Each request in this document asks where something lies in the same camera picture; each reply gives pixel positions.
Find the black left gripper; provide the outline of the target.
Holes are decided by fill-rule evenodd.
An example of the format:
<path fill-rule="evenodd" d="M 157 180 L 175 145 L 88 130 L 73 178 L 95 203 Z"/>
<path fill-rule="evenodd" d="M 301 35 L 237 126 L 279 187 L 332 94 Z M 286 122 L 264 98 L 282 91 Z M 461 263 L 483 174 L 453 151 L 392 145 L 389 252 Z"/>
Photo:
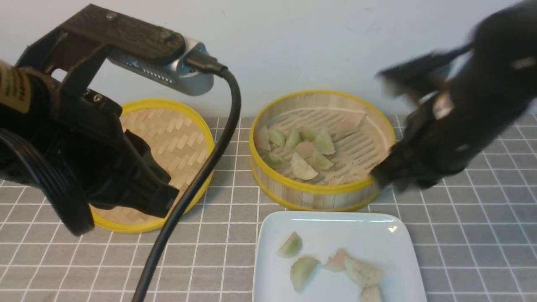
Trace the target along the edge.
<path fill-rule="evenodd" d="M 178 189 L 141 137 L 124 130 L 121 107 L 60 90 L 29 68 L 1 68 L 1 178 L 39 188 L 62 219 L 90 219 L 90 206 L 165 217 Z"/>

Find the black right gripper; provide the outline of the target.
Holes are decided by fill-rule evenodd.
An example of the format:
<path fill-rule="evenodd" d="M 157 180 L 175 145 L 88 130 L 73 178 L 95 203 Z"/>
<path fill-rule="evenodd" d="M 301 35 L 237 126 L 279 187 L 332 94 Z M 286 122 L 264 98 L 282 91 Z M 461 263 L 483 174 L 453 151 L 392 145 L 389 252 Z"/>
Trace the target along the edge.
<path fill-rule="evenodd" d="M 401 140 L 372 168 L 379 188 L 426 189 L 462 172 L 536 98 L 536 3 L 481 21 L 468 44 L 378 72 L 416 105 Z"/>

